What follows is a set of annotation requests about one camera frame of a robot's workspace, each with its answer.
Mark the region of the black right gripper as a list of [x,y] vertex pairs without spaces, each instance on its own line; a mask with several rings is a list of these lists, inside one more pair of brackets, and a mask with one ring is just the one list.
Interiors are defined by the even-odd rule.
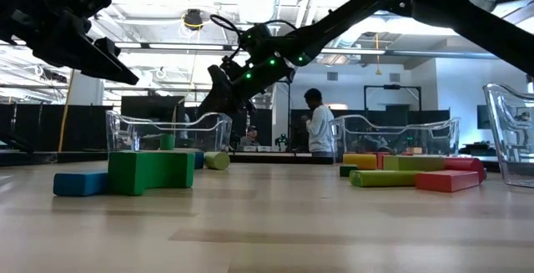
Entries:
[[208,67],[212,88],[199,106],[199,114],[234,114],[246,101],[283,78],[291,79],[294,67],[278,51],[248,52],[243,65],[229,56],[229,76],[217,65]]

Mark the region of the green arch block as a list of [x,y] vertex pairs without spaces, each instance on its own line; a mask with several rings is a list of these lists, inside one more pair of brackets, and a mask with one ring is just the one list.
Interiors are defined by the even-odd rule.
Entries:
[[139,196],[157,188],[187,189],[194,182],[195,154],[112,152],[108,156],[108,192]]

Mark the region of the yellow wooden cylinder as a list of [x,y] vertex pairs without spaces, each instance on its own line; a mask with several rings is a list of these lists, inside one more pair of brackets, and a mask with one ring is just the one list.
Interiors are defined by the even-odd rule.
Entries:
[[359,169],[377,169],[377,158],[375,154],[343,154],[343,164],[355,165]]

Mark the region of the seated person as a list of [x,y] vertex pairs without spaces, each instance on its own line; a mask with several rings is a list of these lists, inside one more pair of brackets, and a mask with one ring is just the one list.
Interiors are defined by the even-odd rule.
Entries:
[[257,135],[258,135],[257,128],[254,125],[250,125],[247,128],[246,135],[240,138],[239,147],[243,148],[245,146],[259,146]]

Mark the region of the black partition panels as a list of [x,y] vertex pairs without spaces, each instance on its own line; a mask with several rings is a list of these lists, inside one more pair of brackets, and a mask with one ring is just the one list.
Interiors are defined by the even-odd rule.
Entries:
[[[70,106],[63,134],[64,151],[104,150],[106,144],[105,112],[109,106]],[[335,110],[335,117],[349,114],[366,116],[373,124],[404,126],[448,120],[448,110],[399,111],[395,106],[385,110]],[[0,133],[12,132],[26,140],[37,151],[58,149],[61,136],[63,106],[54,104],[0,104]],[[258,141],[272,144],[272,111],[259,109],[251,117],[232,116],[232,134],[243,136],[245,125],[251,123],[259,130]]]

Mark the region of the lime green wooden cylinder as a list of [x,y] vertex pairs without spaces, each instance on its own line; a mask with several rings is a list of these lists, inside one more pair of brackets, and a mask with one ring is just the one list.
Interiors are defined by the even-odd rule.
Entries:
[[205,152],[204,165],[208,169],[225,170],[229,167],[230,158],[225,152]]

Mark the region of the clear plastic bin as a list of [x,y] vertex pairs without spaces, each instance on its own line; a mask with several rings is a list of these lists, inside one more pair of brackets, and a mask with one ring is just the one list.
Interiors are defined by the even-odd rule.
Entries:
[[226,114],[207,113],[193,122],[164,123],[150,119],[106,113],[108,151],[166,151],[159,149],[163,134],[175,136],[174,148],[194,148],[202,152],[229,150],[233,120]]
[[[501,83],[483,87],[494,121],[491,132],[505,184],[534,188],[534,94],[521,94]],[[501,107],[505,126],[499,125]]]
[[344,115],[329,122],[335,156],[384,152],[456,156],[459,119],[428,124],[380,126],[362,115]]

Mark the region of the standing person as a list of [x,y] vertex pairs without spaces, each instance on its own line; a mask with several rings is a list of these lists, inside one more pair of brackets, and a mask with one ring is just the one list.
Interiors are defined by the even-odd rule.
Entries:
[[334,116],[330,108],[324,105],[322,93],[317,88],[308,89],[304,98],[312,111],[311,118],[303,117],[309,135],[309,152],[313,157],[332,157],[330,121],[334,119]]

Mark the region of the blue flat block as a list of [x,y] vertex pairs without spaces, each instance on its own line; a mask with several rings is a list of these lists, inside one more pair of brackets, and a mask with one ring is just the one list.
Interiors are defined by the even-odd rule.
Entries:
[[56,196],[85,197],[101,195],[107,191],[108,173],[57,173],[53,178]]

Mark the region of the long lime green block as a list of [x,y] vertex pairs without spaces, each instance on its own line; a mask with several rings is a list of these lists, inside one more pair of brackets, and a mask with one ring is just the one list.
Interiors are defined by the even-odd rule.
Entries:
[[370,187],[414,187],[417,170],[352,170],[350,184],[362,188]]

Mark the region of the lime green wooden block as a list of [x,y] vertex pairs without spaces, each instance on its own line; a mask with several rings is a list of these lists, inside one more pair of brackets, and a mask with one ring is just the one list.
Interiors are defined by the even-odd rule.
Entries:
[[445,168],[445,159],[429,156],[402,156],[398,158],[398,169],[419,171],[440,171]]

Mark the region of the long red-orange wooden block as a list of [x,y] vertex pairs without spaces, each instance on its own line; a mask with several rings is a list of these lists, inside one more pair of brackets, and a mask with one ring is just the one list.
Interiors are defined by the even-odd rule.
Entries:
[[476,171],[443,170],[418,173],[415,184],[418,190],[453,193],[477,187],[480,180]]

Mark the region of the slanted silver ventilation duct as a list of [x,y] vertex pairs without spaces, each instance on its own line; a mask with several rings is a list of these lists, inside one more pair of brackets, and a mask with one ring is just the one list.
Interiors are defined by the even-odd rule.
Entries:
[[366,18],[342,33],[333,43],[333,48],[351,48],[364,33],[375,33],[375,18]]

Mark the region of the black metal gantry frame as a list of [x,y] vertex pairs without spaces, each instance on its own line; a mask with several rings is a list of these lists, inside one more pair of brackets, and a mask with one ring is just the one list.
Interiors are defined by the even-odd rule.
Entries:
[[382,88],[384,90],[401,90],[401,89],[405,89],[406,91],[408,91],[409,93],[411,93],[411,89],[414,89],[417,91],[417,95],[413,95],[417,102],[418,102],[418,112],[421,112],[423,109],[422,109],[422,88],[421,86],[403,86],[403,85],[399,85],[399,84],[384,84],[384,85],[364,85],[364,89],[363,89],[363,94],[364,94],[364,111],[365,111],[365,116],[367,116],[367,113],[369,111],[368,107],[367,107],[367,90],[369,88]]

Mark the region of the dark wall screen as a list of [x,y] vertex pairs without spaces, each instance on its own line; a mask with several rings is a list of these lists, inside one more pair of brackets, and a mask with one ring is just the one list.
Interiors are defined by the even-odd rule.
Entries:
[[[506,112],[501,107],[499,107],[498,110],[500,111],[499,125],[503,128],[506,122],[506,117],[504,116]],[[494,119],[493,116],[490,114],[490,108],[487,105],[478,105],[476,110],[476,116],[478,129],[491,129],[491,124]]]

